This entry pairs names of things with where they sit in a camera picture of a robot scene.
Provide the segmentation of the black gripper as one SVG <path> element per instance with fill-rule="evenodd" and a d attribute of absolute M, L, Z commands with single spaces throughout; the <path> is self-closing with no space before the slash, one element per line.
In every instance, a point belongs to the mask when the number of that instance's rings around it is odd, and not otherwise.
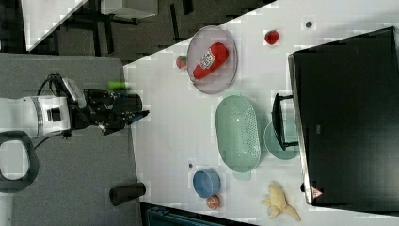
<path fill-rule="evenodd" d="M 150 110 L 144 110 L 136 114 L 127 112 L 126 98 L 129 93 L 84 89 L 83 95 L 86 101 L 85 107 L 81 108 L 77 105 L 70 107 L 72 130 L 99 126 L 103 134 L 107 136 L 150 114 Z"/>

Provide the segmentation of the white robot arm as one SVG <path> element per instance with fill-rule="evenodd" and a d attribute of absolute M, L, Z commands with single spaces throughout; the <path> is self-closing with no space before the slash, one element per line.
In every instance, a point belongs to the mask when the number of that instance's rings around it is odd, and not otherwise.
<path fill-rule="evenodd" d="M 16 193 L 29 187 L 39 174 L 35 138 L 52 136 L 68 138 L 74 130 L 97 126 L 107 136 L 118 132 L 150 114 L 137 94 L 85 89 L 83 98 L 72 96 L 28 96 L 1 100 L 1 149 L 23 149 L 28 169 L 23 176 L 9 179 L 1 176 L 1 191 Z"/>

